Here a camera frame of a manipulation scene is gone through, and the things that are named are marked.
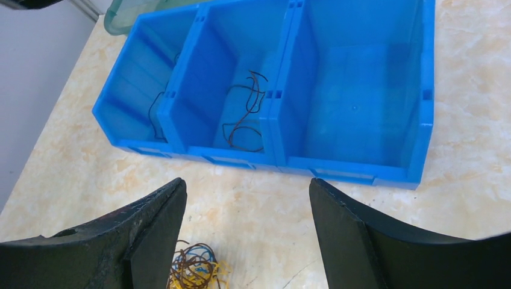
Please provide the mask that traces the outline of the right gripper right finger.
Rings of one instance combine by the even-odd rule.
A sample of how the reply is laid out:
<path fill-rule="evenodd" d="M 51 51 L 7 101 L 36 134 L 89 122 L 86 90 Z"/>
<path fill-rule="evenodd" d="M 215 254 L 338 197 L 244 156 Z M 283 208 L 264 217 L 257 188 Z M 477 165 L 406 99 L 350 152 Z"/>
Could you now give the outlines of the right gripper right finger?
<path fill-rule="evenodd" d="M 428 231 L 313 178 L 310 204 L 330 288 L 509 288 L 510 234 Z"/>

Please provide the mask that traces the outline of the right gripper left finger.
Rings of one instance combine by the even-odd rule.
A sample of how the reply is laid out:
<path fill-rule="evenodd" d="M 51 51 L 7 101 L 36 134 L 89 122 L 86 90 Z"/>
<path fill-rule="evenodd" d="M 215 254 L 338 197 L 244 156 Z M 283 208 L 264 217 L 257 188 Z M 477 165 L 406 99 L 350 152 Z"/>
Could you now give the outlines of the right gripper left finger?
<path fill-rule="evenodd" d="M 51 237 L 1 243 L 2 288 L 166 288 L 187 202 L 176 178 Z"/>

